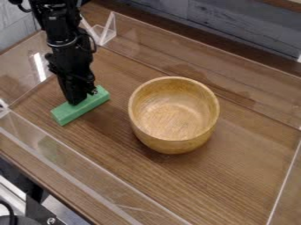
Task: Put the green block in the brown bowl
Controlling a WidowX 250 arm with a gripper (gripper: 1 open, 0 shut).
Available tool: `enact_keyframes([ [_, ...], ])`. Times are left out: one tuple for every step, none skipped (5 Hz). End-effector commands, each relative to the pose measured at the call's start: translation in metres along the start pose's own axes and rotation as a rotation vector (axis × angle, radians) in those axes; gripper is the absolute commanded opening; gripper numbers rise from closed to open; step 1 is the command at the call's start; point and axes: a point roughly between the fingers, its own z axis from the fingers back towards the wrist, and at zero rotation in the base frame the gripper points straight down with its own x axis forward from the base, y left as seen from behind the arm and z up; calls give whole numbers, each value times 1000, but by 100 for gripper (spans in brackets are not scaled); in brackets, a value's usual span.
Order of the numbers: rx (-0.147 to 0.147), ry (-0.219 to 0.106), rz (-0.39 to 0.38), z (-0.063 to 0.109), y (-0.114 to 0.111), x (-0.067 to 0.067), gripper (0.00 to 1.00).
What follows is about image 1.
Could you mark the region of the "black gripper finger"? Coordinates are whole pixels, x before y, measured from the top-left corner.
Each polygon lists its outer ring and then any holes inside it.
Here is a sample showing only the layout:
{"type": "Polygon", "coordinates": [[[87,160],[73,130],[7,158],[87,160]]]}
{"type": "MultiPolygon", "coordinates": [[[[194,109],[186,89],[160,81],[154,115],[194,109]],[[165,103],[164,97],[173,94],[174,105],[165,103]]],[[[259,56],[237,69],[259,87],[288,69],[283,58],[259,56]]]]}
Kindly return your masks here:
{"type": "Polygon", "coordinates": [[[65,97],[71,105],[78,105],[85,100],[83,91],[75,79],[66,76],[59,76],[58,81],[65,94],[65,97]]]}
{"type": "Polygon", "coordinates": [[[78,102],[82,102],[87,99],[87,95],[94,95],[97,91],[97,87],[94,85],[95,76],[94,74],[89,74],[87,76],[83,76],[78,79],[78,102]]]}

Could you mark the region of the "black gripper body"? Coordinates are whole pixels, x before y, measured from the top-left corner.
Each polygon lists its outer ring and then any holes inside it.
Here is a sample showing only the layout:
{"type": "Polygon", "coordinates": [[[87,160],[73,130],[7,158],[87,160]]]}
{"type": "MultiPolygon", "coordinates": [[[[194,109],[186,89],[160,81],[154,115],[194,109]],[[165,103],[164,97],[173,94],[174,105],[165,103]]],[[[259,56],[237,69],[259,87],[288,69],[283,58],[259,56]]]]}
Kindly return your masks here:
{"type": "Polygon", "coordinates": [[[50,70],[57,74],[59,84],[67,81],[81,85],[94,85],[95,76],[91,70],[95,47],[89,40],[67,43],[47,41],[53,52],[46,56],[50,70]]]}

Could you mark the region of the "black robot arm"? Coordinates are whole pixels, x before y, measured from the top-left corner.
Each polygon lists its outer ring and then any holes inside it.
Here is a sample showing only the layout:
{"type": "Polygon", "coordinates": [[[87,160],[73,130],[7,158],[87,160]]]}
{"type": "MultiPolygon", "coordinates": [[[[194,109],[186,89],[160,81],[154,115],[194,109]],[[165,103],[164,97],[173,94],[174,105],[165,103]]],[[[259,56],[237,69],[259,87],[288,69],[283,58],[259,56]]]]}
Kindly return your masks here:
{"type": "Polygon", "coordinates": [[[49,69],[57,74],[58,82],[71,105],[79,105],[87,95],[94,95],[95,76],[91,70],[97,44],[85,28],[81,28],[81,0],[8,0],[24,13],[32,12],[46,32],[47,46],[53,49],[45,55],[49,69]]]}

